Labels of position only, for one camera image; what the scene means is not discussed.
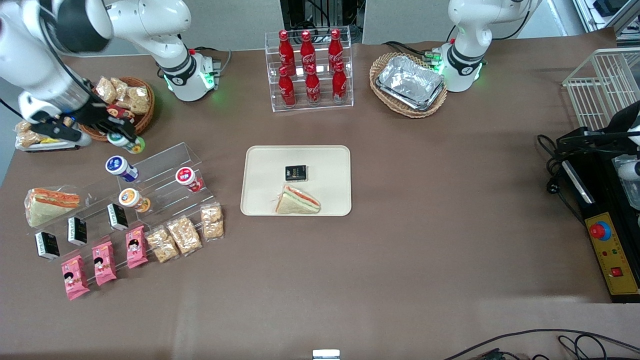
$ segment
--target coca-cola bottle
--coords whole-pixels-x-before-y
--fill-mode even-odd
[[[318,106],[320,105],[320,79],[318,79],[318,75],[316,75],[315,63],[308,64],[305,67],[305,71],[307,73],[307,79],[305,80],[307,86],[307,101],[309,102],[309,106]]]
[[[334,66],[342,62],[342,43],[340,43],[340,30],[331,30],[331,43],[329,44],[329,74],[333,74]]]
[[[280,86],[280,95],[282,95],[284,107],[291,109],[296,105],[296,94],[293,91],[293,81],[291,81],[291,78],[289,77],[286,66],[281,66],[279,71],[280,80],[278,80],[278,86]]]
[[[293,57],[293,47],[291,43],[289,43],[287,30],[280,30],[278,37],[280,37],[280,46],[278,47],[280,51],[280,61],[282,62],[282,66],[287,68],[287,75],[293,76],[296,74],[296,60]]]
[[[309,32],[309,30],[302,31],[302,46],[300,47],[300,56],[302,57],[302,68],[305,70],[306,74],[308,74],[307,69],[309,64],[313,64],[314,70],[316,69],[316,50],[311,44],[311,33]]]
[[[333,102],[344,104],[347,100],[347,75],[344,74],[344,63],[340,61],[334,65],[333,74]]]

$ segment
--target yellow control box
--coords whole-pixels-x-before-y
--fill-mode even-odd
[[[611,295],[638,294],[638,286],[634,279],[625,252],[620,246],[620,239],[611,222],[609,213],[602,213],[585,221],[589,237],[600,263],[600,268],[607,281]]]

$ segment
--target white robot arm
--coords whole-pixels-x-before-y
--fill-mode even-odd
[[[101,51],[113,37],[148,51],[165,72],[170,88],[183,101],[212,90],[212,60],[190,53],[178,33],[191,24],[181,0],[23,0],[0,4],[0,77],[24,89],[20,113],[38,133],[86,145],[88,136],[55,119],[70,116],[103,132],[135,141],[133,127],[108,117],[106,105],[56,51]]]
[[[490,24],[523,19],[541,0],[450,0],[449,18],[458,28],[453,44],[439,50],[447,89],[462,92],[471,87],[480,63],[493,40]]]

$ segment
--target pink snack package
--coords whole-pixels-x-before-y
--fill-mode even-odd
[[[62,263],[62,275],[65,277],[65,290],[69,300],[89,291],[83,266],[84,262],[80,255]]]
[[[94,247],[92,252],[95,282],[101,286],[107,281],[117,279],[116,263],[113,261],[113,244],[111,244],[111,241]]]
[[[148,261],[143,228],[144,225],[138,226],[137,228],[129,231],[125,238],[127,242],[127,266],[130,269],[140,266]]]

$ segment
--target brown tablecloth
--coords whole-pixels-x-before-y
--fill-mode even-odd
[[[391,112],[369,89],[369,66],[385,46],[354,46],[353,108],[279,114],[260,51],[235,53],[220,89],[194,103],[168,91],[149,56],[70,61],[89,78],[137,76],[154,86],[147,150],[127,157],[187,142],[224,205],[227,238],[172,263],[119,271],[124,279],[69,302],[60,268],[38,258],[25,235],[22,201],[33,187],[108,176],[104,160],[125,153],[104,143],[16,152],[0,189],[0,354],[308,359],[312,349],[339,348],[344,359],[438,359],[534,327],[640,343],[640,306],[608,303],[584,229],[545,191],[547,156],[535,145],[538,133],[575,127],[560,82],[593,50],[613,46],[610,31],[494,42],[474,86],[422,120]],[[351,149],[348,216],[241,214],[246,150],[282,144]],[[496,346],[561,352],[550,334]]]

